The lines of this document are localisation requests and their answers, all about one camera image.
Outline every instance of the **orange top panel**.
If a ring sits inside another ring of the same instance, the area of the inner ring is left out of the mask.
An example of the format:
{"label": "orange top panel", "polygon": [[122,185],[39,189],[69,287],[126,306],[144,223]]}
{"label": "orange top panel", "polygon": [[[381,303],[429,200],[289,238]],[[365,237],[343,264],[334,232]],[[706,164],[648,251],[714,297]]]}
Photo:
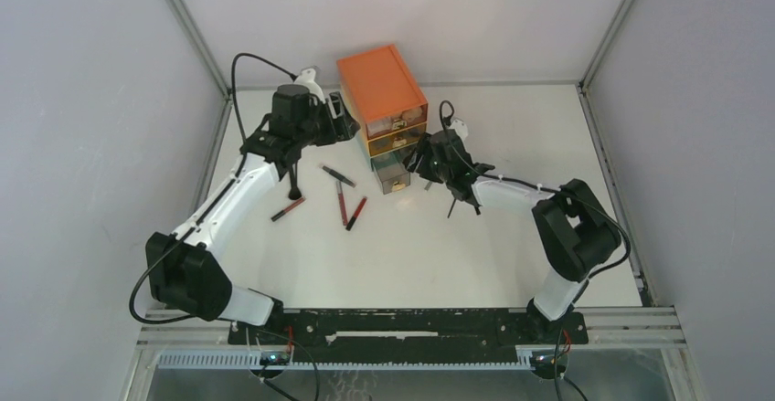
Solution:
{"label": "orange top panel", "polygon": [[428,104],[395,45],[336,61],[365,122]]}

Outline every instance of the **red marker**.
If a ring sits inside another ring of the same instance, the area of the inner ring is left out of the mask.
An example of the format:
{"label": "red marker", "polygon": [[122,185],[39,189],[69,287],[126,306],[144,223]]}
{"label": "red marker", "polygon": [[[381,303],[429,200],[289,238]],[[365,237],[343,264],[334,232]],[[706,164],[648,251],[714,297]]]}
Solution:
{"label": "red marker", "polygon": [[347,208],[345,195],[342,193],[342,182],[336,181],[336,193],[339,195],[339,212],[342,214],[342,226],[347,226]]}
{"label": "red marker", "polygon": [[358,204],[358,208],[356,209],[356,212],[353,214],[353,217],[350,218],[350,222],[347,223],[347,230],[350,230],[353,228],[353,225],[356,223],[356,220],[358,219],[358,216],[361,213],[361,209],[363,209],[363,205],[366,204],[366,197],[361,199],[361,203]]}
{"label": "red marker", "polygon": [[302,203],[304,200],[306,200],[306,198],[302,197],[302,198],[300,198],[300,199],[296,200],[295,202],[291,203],[290,205],[288,205],[288,207],[286,207],[286,208],[285,208],[285,209],[283,209],[282,211],[280,211],[280,212],[278,212],[277,214],[275,214],[275,215],[271,216],[271,221],[277,221],[277,220],[279,220],[280,218],[282,218],[282,216],[284,216],[285,214],[288,214],[288,213],[289,213],[289,212],[291,212],[291,211],[292,211],[292,210],[293,210],[293,209],[294,209],[296,206],[300,205],[300,204],[301,204],[301,203]]}

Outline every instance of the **white table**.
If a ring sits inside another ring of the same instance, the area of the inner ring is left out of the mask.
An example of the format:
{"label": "white table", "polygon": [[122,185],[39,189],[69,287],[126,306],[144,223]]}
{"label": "white table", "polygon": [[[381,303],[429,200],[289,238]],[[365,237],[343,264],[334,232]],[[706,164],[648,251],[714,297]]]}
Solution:
{"label": "white table", "polygon": [[[439,128],[438,105],[452,101],[470,135],[466,149],[495,173],[545,185],[586,181],[612,213],[576,90],[552,86],[424,88],[429,132]],[[271,109],[269,90],[241,91],[248,133]],[[240,145],[232,113],[212,189],[234,164]],[[221,265],[238,285],[284,301],[286,308],[525,307],[549,265],[529,209],[521,214],[458,204],[451,194],[424,191],[412,175],[403,191],[382,195],[358,141],[304,149],[299,185],[307,200],[280,221],[270,216],[290,203],[284,179],[248,214]],[[340,218],[334,179],[319,164],[357,182],[345,186],[348,213],[362,195],[366,207],[351,232]],[[618,259],[620,248],[611,257]],[[641,306],[629,264],[599,275],[579,306]]]}

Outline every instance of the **pen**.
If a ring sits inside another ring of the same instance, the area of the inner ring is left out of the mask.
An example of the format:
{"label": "pen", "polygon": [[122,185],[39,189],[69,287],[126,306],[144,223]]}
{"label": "pen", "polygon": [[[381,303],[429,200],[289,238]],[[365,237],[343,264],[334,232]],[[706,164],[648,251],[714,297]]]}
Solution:
{"label": "pen", "polygon": [[344,177],[342,175],[342,173],[339,173],[338,171],[332,170],[331,168],[329,168],[329,167],[327,167],[325,165],[320,165],[320,167],[323,168],[323,171],[325,171],[328,174],[330,174],[331,176],[333,176],[334,179],[338,180],[339,182],[342,182],[343,184],[346,184],[346,185],[350,185],[350,186],[352,186],[354,188],[356,187],[356,183],[353,182],[352,180]]}
{"label": "pen", "polygon": [[280,218],[282,218],[282,216],[284,216],[285,214],[288,214],[289,212],[291,212],[291,211],[292,211],[292,210],[293,210],[293,209],[294,209],[296,206],[298,206],[298,205],[300,205],[301,203],[303,203],[303,202],[304,202],[304,200],[306,200],[306,198],[302,197],[302,198],[300,198],[300,199],[296,200],[295,202],[291,203],[290,205],[288,205],[288,206],[287,206],[285,209],[283,209],[282,211],[280,211],[280,212],[278,212],[277,214],[275,214],[275,215],[271,216],[271,221],[277,221],[277,220],[279,220]]}
{"label": "pen", "polygon": [[350,218],[350,222],[347,223],[347,230],[350,230],[353,228],[353,225],[356,223],[356,220],[358,219],[358,216],[361,213],[361,209],[363,209],[363,205],[366,204],[366,197],[361,199],[361,203],[358,204],[358,208],[356,209],[356,212],[353,214],[353,217]]}
{"label": "pen", "polygon": [[342,225],[347,226],[347,208],[345,207],[345,194],[342,193],[342,182],[336,181],[336,193],[339,195],[339,212],[342,214]]}

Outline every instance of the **robotic arm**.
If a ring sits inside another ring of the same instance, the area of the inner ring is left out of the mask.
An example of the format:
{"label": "robotic arm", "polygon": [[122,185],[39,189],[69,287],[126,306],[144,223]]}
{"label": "robotic arm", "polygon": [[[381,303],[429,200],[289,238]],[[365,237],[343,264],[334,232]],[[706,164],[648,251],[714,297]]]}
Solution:
{"label": "robotic arm", "polygon": [[[218,260],[255,202],[286,174],[289,198],[302,196],[295,167],[304,147],[348,141],[359,130],[339,93],[326,98],[314,79],[315,69],[305,69],[293,84],[281,85],[272,97],[271,113],[243,143],[216,193],[172,234],[156,232],[148,239],[145,256],[156,300],[206,321],[221,318],[257,326],[267,321],[276,300],[232,284]],[[269,129],[262,130],[267,123]]]}
{"label": "robotic arm", "polygon": [[[620,245],[618,229],[600,213],[603,208],[586,183],[573,179],[559,190],[542,190],[538,185],[486,174],[494,166],[472,161],[459,129],[448,127],[454,123],[451,116],[441,122],[443,131],[420,138],[414,153],[404,161],[407,170],[445,184],[454,201],[472,205],[477,215],[481,206],[513,211],[532,208],[552,269],[527,311],[539,332],[552,331],[556,321],[572,309],[590,271],[606,262]],[[569,218],[578,223],[572,225]]]}

